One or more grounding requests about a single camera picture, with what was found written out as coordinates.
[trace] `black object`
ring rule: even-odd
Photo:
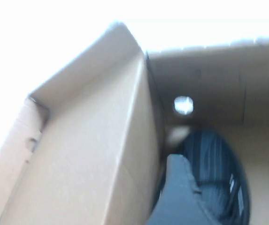
[[[247,225],[245,173],[226,141],[199,130],[178,153],[168,157],[164,188],[147,225]]]

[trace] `cardboard flap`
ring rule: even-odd
[[[115,23],[92,46],[38,87],[31,97],[52,112],[68,102],[84,85],[139,51],[141,49],[127,27]]]
[[[168,124],[243,124],[269,120],[269,41],[149,54]],[[189,96],[181,117],[174,99]]]
[[[26,99],[0,149],[0,218],[30,163],[34,145],[40,140],[47,116],[46,109]]]

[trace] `bright sky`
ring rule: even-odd
[[[89,46],[114,20],[144,50],[269,36],[261,1],[0,1],[0,147],[26,95]]]

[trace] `black mesh fabric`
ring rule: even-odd
[[[190,162],[202,200],[214,218],[225,225],[248,224],[244,172],[226,141],[215,131],[198,130],[185,139],[178,151]]]

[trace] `cardboard panel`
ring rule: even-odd
[[[269,121],[269,63],[241,71],[246,82],[245,122]]]
[[[30,163],[35,140],[39,140],[47,111],[26,99],[0,150],[0,217],[20,177]]]
[[[139,209],[145,189],[152,188],[152,180],[139,185],[140,179],[157,178],[158,141],[146,79],[140,53],[51,114],[2,225],[102,225],[113,224],[112,216],[119,221],[116,225],[125,224],[127,214],[120,212],[130,203]],[[134,141],[140,143],[137,149],[129,143]],[[139,177],[132,177],[134,168],[123,160],[128,151],[133,151],[134,161],[147,157],[140,162]],[[126,195],[125,185],[130,184],[124,181],[134,184],[137,202]],[[125,195],[117,195],[117,188]],[[149,209],[151,202],[145,204]],[[146,215],[139,209],[132,218]]]
[[[168,124],[185,123],[189,119],[242,121],[245,86],[239,70],[224,65],[204,67],[198,62],[191,65],[176,58],[150,63]],[[181,117],[175,112],[174,99],[178,96],[193,99],[192,115]]]
[[[269,121],[269,41],[149,56],[168,124]],[[177,96],[193,99],[192,115],[173,111]]]
[[[160,151],[144,73],[133,105],[106,225],[143,225],[153,205]]]

